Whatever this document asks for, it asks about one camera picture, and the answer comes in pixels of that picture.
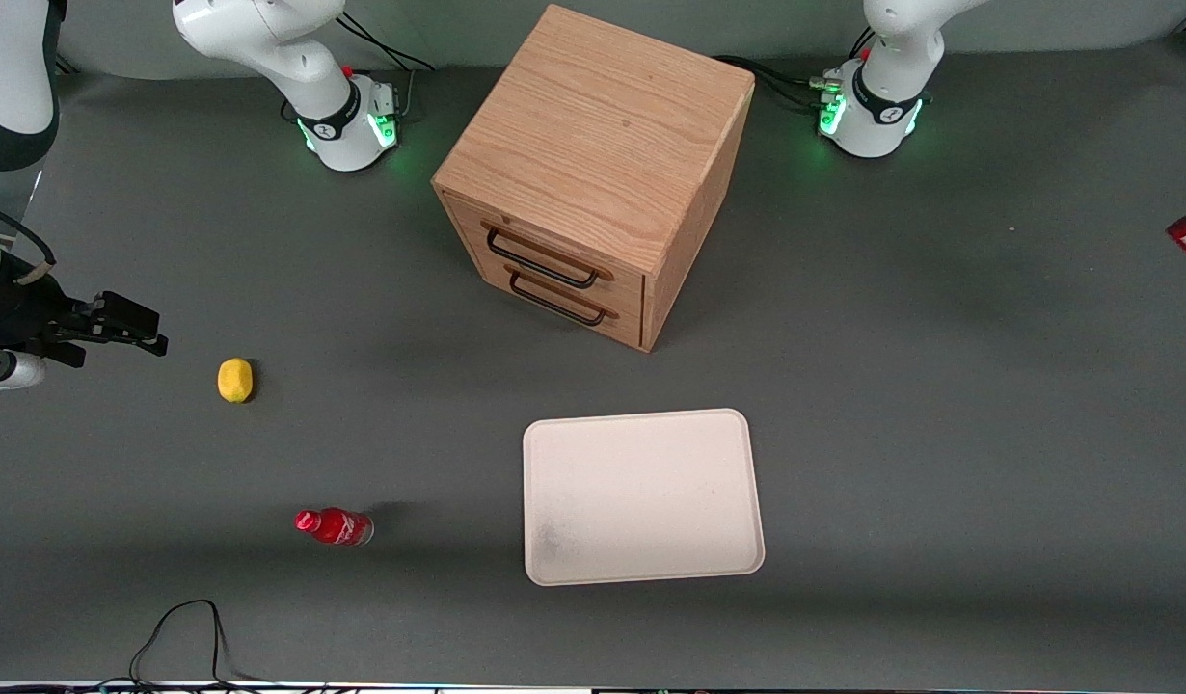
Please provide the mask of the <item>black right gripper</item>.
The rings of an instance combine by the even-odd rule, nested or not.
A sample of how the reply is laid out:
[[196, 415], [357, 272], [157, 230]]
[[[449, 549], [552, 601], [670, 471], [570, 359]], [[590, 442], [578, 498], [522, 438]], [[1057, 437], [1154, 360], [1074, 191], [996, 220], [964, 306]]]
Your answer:
[[50, 276], [55, 265], [51, 252], [36, 265], [0, 252], [0, 350], [47, 355], [74, 369], [87, 363], [87, 348], [76, 340], [130, 344], [157, 357], [167, 355], [168, 339], [158, 331], [160, 313], [113, 291], [96, 294], [88, 311]]

